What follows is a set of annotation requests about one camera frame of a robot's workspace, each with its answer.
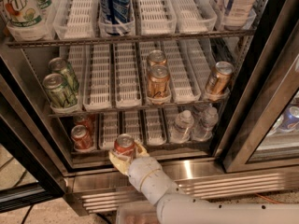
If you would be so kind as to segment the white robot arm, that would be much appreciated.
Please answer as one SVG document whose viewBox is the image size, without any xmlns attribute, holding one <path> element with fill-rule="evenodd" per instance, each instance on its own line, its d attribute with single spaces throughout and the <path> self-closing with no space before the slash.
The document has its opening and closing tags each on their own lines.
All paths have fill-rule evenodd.
<svg viewBox="0 0 299 224">
<path fill-rule="evenodd" d="M 140 144 L 112 148 L 109 159 L 156 207 L 161 224 L 299 224 L 298 204 L 211 203 L 193 198 Z"/>
</svg>

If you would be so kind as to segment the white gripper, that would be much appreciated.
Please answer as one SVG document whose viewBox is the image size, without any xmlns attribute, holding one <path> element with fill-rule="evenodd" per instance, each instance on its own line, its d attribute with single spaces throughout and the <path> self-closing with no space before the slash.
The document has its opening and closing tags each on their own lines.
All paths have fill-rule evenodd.
<svg viewBox="0 0 299 224">
<path fill-rule="evenodd" d="M 121 174 L 128 175 L 129 182 L 137 190 L 141 190 L 149 174 L 162 169 L 161 164 L 150 157 L 148 151 L 139 143 L 135 144 L 135 154 L 110 150 L 109 159 Z"/>
</svg>

